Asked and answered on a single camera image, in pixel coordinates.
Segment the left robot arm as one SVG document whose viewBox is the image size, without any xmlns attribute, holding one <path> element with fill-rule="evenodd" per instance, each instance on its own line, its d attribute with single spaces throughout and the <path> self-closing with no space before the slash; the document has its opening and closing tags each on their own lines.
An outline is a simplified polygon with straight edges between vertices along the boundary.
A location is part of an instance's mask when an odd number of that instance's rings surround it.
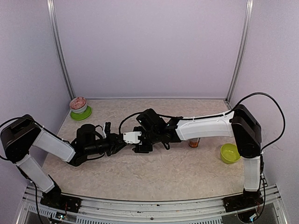
<svg viewBox="0 0 299 224">
<path fill-rule="evenodd" d="M 77 167 L 89 161 L 90 155 L 110 156 L 128 144 L 140 142 L 139 132 L 115 134 L 110 132 L 109 125 L 106 123 L 103 133 L 99 133 L 95 125 L 84 124 L 77 130 L 76 138 L 69 142 L 46 129 L 28 114 L 12 118 L 0 125 L 0 141 L 5 152 L 3 160 L 15 164 L 43 192 L 43 199 L 59 208 L 65 204 L 65 196 L 61 194 L 56 182 L 30 155 L 31 147 L 37 147 Z"/>
</svg>

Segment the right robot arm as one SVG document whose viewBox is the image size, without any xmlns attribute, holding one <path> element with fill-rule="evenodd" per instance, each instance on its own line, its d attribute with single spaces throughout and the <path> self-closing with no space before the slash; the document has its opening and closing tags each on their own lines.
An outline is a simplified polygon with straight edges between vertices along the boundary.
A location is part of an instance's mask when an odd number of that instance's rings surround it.
<svg viewBox="0 0 299 224">
<path fill-rule="evenodd" d="M 279 140 L 262 145 L 261 125 L 246 106 L 239 101 L 231 110 L 201 117 L 173 117 L 147 109 L 137 114 L 139 126 L 123 135 L 126 143 L 137 150 L 146 150 L 147 145 L 187 141 L 195 138 L 234 138 L 239 155 L 243 158 L 244 185 L 239 203 L 249 207 L 260 196 L 263 150 Z"/>
</svg>

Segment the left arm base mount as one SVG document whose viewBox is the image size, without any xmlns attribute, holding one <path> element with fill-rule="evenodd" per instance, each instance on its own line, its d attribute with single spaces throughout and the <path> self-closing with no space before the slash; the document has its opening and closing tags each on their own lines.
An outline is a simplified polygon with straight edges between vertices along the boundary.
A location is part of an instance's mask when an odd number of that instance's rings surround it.
<svg viewBox="0 0 299 224">
<path fill-rule="evenodd" d="M 81 199 L 74 196 L 64 195 L 62 194 L 61 189 L 55 186 L 48 193 L 42 193 L 40 203 L 66 212 L 78 213 Z"/>
</svg>

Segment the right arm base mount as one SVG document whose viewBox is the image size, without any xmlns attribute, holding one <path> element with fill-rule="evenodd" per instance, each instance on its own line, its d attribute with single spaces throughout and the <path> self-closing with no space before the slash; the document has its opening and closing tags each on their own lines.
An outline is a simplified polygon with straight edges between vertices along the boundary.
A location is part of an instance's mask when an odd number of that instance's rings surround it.
<svg viewBox="0 0 299 224">
<path fill-rule="evenodd" d="M 263 204 L 263 197 L 260 190 L 243 190 L 241 194 L 223 198 L 223 204 L 226 212 L 232 212 Z"/>
</svg>

